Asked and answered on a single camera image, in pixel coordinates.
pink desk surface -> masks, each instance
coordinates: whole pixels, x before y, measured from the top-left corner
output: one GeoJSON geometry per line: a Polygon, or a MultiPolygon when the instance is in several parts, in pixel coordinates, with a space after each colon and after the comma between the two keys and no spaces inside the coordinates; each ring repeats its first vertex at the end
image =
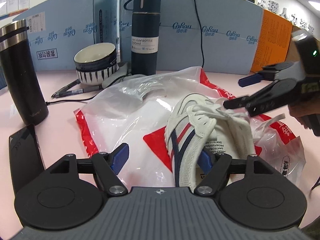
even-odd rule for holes
{"type": "MultiPolygon", "coordinates": [[[[76,79],[76,72],[39,72],[37,76],[45,100],[51,101],[50,96],[55,91],[76,79]]],[[[211,83],[226,89],[235,96],[252,94],[268,83],[261,82],[241,88],[237,84],[238,79],[243,77],[241,75],[207,73],[207,76],[211,83]]],[[[69,98],[88,98],[92,95],[94,94],[86,93],[69,98]]],[[[9,92],[0,95],[0,237],[4,240],[14,236],[22,228],[13,206],[14,194],[9,165],[8,138],[21,129],[24,124],[19,114],[10,116],[12,104],[13,101],[9,92]]],[[[77,158],[87,157],[73,113],[82,105],[78,102],[50,105],[48,106],[49,116],[36,126],[45,168],[67,153],[74,153],[77,158]]],[[[311,187],[320,176],[320,138],[315,137],[311,130],[305,130],[294,118],[290,117],[287,107],[269,112],[268,115],[273,117],[280,113],[285,113],[284,123],[296,136],[301,137],[305,149],[307,163],[302,172],[299,186],[308,200],[308,209],[301,224],[301,226],[305,226],[320,215],[320,187],[314,189],[310,194],[311,187]]],[[[81,175],[80,177],[93,183],[91,175],[81,175]]]]}

white plastic bag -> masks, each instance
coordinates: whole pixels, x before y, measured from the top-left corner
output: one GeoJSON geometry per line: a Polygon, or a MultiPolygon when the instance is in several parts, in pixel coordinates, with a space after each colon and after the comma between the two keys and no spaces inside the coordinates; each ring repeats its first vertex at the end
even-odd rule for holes
{"type": "MultiPolygon", "coordinates": [[[[174,187],[164,127],[173,107],[189,93],[213,99],[233,97],[211,84],[200,67],[131,79],[103,90],[76,111],[88,155],[112,152],[121,143],[128,143],[129,159],[118,175],[128,189],[133,186],[174,187]]],[[[267,119],[270,118],[265,115],[251,119],[253,135],[267,119]]],[[[259,130],[256,151],[281,172],[283,158],[289,156],[288,179],[295,183],[305,163],[302,143],[286,125],[282,127],[288,134],[282,131],[280,123],[280,128],[275,128],[277,123],[271,125],[273,128],[259,130]]]]}

vacuum bottle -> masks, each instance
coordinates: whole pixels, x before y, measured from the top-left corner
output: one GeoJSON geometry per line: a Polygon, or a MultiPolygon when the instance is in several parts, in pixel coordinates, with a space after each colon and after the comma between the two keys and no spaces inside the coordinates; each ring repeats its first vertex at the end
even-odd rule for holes
{"type": "Polygon", "coordinates": [[[0,28],[0,63],[23,122],[37,125],[49,112],[33,67],[27,29],[24,19],[0,28]]]}
{"type": "Polygon", "coordinates": [[[156,73],[161,0],[133,0],[131,73],[156,73]]]}

black phone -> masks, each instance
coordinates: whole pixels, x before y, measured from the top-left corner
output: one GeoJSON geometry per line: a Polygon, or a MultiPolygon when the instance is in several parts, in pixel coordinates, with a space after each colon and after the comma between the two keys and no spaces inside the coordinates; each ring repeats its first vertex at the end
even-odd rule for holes
{"type": "Polygon", "coordinates": [[[17,192],[44,171],[33,124],[9,136],[9,160],[13,191],[17,192]]]}

sneaker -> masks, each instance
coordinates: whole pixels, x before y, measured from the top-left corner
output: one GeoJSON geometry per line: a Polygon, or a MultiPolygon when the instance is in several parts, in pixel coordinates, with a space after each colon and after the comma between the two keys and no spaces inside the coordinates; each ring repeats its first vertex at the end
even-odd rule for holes
{"type": "Polygon", "coordinates": [[[217,101],[214,103],[200,94],[189,94],[178,102],[168,120],[164,138],[176,187],[190,187],[192,192],[204,177],[203,171],[197,168],[204,147],[212,153],[224,152],[234,159],[246,159],[249,154],[255,154],[248,116],[225,110],[217,101]]]}

